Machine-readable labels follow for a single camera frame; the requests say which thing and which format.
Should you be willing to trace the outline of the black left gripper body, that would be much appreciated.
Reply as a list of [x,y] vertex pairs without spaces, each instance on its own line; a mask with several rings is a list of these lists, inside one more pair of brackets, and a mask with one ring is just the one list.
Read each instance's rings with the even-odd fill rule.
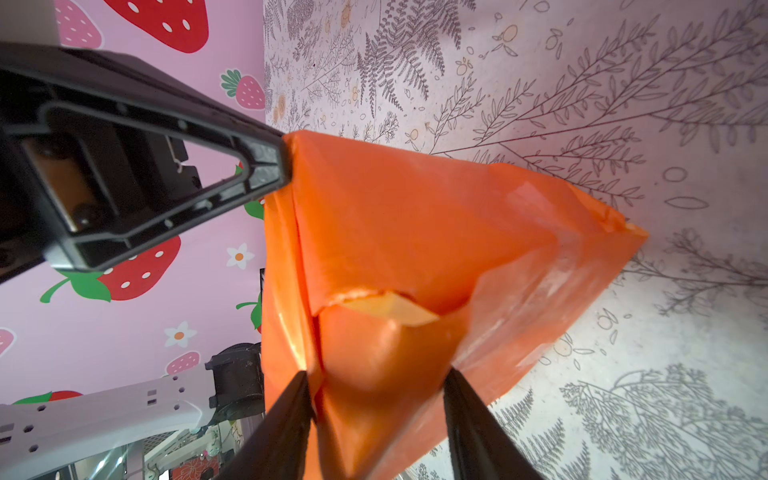
[[171,238],[161,215],[202,189],[174,136],[55,107],[1,118],[1,279],[95,272]]

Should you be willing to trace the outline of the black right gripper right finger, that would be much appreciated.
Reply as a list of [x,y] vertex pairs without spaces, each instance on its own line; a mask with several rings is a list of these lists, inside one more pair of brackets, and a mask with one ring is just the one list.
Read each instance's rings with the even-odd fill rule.
[[456,479],[542,479],[457,369],[449,371],[443,392]]

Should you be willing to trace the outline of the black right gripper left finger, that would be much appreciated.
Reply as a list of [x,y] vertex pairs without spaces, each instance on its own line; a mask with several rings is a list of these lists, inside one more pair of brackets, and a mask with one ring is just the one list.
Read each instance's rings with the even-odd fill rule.
[[308,376],[300,371],[216,479],[302,479],[313,416]]

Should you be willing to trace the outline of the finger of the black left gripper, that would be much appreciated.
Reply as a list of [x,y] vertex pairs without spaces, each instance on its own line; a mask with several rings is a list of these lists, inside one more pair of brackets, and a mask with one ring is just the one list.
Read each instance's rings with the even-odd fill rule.
[[291,179],[281,133],[219,105],[136,57],[3,43],[1,118],[32,122],[60,107],[180,138],[200,193],[161,215],[177,236],[260,199]]

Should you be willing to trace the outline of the yellow orange wrapping paper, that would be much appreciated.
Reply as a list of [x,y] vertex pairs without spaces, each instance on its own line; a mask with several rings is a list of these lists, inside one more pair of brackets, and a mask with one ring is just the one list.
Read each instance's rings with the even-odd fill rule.
[[266,400],[305,372],[308,479],[391,479],[445,439],[442,384],[507,393],[647,233],[566,181],[330,135],[265,200]]

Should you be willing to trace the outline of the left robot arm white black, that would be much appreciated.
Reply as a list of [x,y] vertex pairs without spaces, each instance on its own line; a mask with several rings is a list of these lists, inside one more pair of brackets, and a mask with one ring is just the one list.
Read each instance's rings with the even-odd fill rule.
[[[143,288],[180,235],[286,186],[276,129],[123,54],[1,46],[1,277],[48,263],[94,299]],[[260,348],[1,409],[1,475],[52,477],[147,437],[264,410]]]

